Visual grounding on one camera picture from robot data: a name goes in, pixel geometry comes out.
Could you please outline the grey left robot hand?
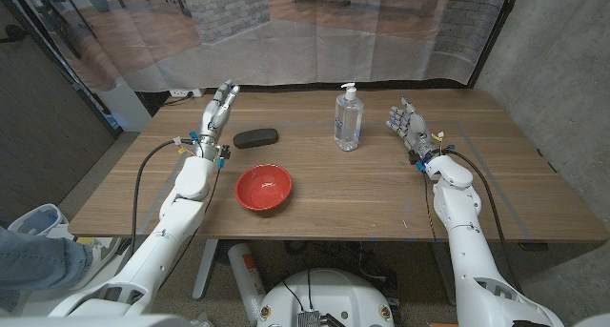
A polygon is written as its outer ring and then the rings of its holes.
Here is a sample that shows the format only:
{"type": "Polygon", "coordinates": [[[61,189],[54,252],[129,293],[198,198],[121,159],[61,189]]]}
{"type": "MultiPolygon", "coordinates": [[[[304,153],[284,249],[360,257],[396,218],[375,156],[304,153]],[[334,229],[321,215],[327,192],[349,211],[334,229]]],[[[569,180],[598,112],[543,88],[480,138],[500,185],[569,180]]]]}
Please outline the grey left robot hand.
{"type": "Polygon", "coordinates": [[[229,120],[231,107],[240,91],[231,79],[225,81],[206,105],[198,132],[199,144],[215,145],[229,120]]]}

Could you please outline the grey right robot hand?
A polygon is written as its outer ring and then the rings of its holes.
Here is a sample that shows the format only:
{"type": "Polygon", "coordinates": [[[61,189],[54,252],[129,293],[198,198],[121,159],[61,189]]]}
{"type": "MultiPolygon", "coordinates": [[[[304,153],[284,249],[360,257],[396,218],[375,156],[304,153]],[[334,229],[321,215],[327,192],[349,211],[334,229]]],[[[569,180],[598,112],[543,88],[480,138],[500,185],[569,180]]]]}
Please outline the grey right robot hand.
{"type": "Polygon", "coordinates": [[[401,98],[402,108],[393,106],[386,125],[403,139],[409,151],[409,161],[425,164],[438,155],[438,147],[425,120],[405,97],[401,98]]]}

